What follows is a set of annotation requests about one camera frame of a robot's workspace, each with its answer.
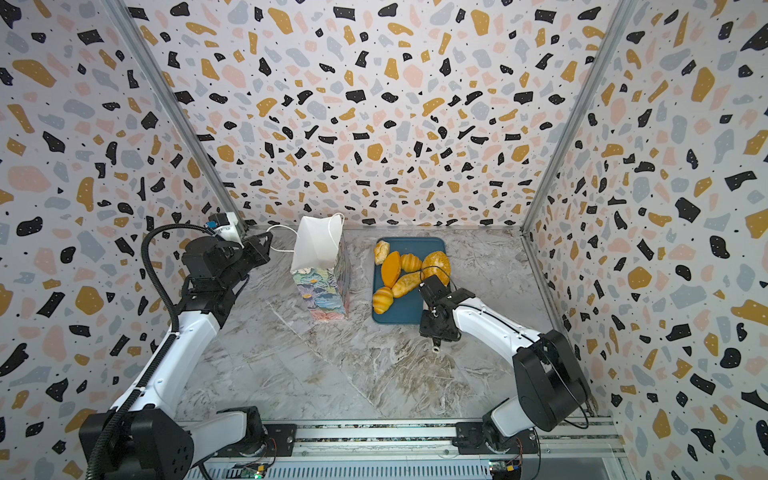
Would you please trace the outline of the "striped croissant bun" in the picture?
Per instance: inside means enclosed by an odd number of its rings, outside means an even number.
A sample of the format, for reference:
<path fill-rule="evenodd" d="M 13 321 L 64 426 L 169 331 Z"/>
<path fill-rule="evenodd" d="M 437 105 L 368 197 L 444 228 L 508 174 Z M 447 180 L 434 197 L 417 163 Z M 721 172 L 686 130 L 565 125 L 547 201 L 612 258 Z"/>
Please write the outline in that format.
<path fill-rule="evenodd" d="M 384 286 L 372 296 L 373 311 L 377 315 L 386 313 L 394 303 L 394 293 L 391 288 Z"/>

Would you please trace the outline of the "floral paper bag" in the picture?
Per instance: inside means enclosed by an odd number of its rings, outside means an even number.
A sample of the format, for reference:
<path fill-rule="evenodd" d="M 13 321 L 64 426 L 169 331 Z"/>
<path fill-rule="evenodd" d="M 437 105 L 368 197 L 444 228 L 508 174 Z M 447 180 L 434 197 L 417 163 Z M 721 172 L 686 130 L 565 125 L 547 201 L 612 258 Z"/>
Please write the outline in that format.
<path fill-rule="evenodd" d="M 350 262 L 344 240 L 345 217 L 334 213 L 329 217 L 303 217 L 297 229 L 284 228 L 295 235 L 293 246 L 272 247 L 280 253 L 291 253 L 290 274 L 314 320 L 344 320 L 350 310 Z"/>

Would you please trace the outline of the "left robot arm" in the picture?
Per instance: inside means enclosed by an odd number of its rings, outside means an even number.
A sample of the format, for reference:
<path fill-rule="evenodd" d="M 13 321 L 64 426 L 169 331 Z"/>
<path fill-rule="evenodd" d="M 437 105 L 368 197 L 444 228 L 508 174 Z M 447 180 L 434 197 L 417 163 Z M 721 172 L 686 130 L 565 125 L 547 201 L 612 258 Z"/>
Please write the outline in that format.
<path fill-rule="evenodd" d="M 169 330 L 130 387 L 103 413 L 87 417 L 79 439 L 89 479 L 183 479 L 227 447 L 246 454 L 270 446 L 255 407 L 225 409 L 184 427 L 178 403 L 195 365 L 225 325 L 257 267 L 267 264 L 273 236 L 199 227 L 181 257 L 188 271 L 178 302 L 163 293 Z"/>

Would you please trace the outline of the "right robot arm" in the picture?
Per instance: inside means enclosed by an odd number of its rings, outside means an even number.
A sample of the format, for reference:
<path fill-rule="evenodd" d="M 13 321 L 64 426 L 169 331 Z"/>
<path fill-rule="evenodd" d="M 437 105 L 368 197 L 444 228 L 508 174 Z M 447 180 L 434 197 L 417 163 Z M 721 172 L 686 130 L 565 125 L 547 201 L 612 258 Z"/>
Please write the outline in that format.
<path fill-rule="evenodd" d="M 576 411 L 586 411 L 588 382 L 561 332 L 540 333 L 515 323 L 436 276 L 423 280 L 419 292 L 425 305 L 420 334 L 435 347 L 468 334 L 513 368 L 516 396 L 483 416 L 482 441 L 490 450 L 505 452 L 516 435 L 534 428 L 550 432 Z"/>

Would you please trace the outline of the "long bread roll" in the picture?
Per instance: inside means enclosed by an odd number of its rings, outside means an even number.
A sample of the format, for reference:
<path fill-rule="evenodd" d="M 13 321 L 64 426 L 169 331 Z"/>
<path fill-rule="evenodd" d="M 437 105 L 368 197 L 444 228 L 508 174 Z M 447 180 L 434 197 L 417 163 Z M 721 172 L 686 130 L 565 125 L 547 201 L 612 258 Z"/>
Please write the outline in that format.
<path fill-rule="evenodd" d="M 391 287 L 394 297 L 396 299 L 402 298 L 414 289 L 416 289 L 421 283 L 421 273 L 414 272 L 401 276 L 396 283 Z"/>

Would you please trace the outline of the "large round bread loaf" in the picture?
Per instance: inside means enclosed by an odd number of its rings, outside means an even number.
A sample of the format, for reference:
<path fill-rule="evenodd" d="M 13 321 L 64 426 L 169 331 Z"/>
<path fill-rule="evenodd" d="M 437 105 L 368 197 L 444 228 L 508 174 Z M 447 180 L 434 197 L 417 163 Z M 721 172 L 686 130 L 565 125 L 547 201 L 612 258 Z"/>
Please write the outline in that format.
<path fill-rule="evenodd" d="M 431 276 L 436 276 L 445 286 L 450 284 L 451 263 L 445 252 L 435 251 L 424 258 L 421 266 L 421 279 L 426 280 Z"/>

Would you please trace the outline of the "orange oval bread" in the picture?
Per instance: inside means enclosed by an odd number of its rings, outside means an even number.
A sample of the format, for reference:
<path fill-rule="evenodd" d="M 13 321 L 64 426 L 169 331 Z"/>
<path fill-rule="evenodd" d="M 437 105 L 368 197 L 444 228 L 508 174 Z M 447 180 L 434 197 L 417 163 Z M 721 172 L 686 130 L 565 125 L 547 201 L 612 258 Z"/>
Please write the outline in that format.
<path fill-rule="evenodd" d="M 381 278 L 386 287 L 392 288 L 401 274 L 401 257 L 398 251 L 392 251 L 381 265 Z"/>

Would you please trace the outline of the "small crusty bread piece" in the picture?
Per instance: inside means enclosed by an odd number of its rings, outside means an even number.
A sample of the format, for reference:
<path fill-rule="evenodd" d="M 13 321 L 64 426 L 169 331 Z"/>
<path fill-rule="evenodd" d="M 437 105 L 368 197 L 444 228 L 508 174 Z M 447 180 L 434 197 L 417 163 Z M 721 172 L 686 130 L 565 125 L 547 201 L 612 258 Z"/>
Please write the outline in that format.
<path fill-rule="evenodd" d="M 379 240 L 374 248 L 374 261 L 376 265 L 383 265 L 390 254 L 390 244 L 385 240 Z"/>

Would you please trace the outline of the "teal tray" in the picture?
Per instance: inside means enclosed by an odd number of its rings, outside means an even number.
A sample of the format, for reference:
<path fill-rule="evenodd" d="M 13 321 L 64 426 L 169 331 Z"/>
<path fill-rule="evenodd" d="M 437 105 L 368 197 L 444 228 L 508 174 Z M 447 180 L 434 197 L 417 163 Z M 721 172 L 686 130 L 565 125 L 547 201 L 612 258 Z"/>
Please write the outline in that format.
<path fill-rule="evenodd" d="M 417 325 L 423 299 L 419 285 L 428 277 L 446 287 L 451 261 L 437 237 L 382 237 L 374 246 L 372 318 L 383 325 Z"/>

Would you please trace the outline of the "small ridged bun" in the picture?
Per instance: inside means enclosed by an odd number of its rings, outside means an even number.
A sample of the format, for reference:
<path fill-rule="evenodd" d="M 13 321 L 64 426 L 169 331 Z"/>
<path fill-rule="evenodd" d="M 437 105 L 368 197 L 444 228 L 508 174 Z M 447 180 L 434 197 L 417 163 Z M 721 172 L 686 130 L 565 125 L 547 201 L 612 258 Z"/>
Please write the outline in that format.
<path fill-rule="evenodd" d="M 414 254 L 405 254 L 400 257 L 401 270 L 406 273 L 414 273 L 422 268 L 422 260 Z"/>

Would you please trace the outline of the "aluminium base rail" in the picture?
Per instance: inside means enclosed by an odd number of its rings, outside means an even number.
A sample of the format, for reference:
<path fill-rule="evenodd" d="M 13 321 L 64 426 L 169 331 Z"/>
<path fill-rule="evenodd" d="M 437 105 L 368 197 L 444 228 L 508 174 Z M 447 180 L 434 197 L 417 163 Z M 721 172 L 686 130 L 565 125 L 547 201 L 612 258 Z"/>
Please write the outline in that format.
<path fill-rule="evenodd" d="M 252 454 L 229 446 L 189 479 L 631 479 L 612 422 L 526 430 L 493 450 L 471 419 L 278 420 Z"/>

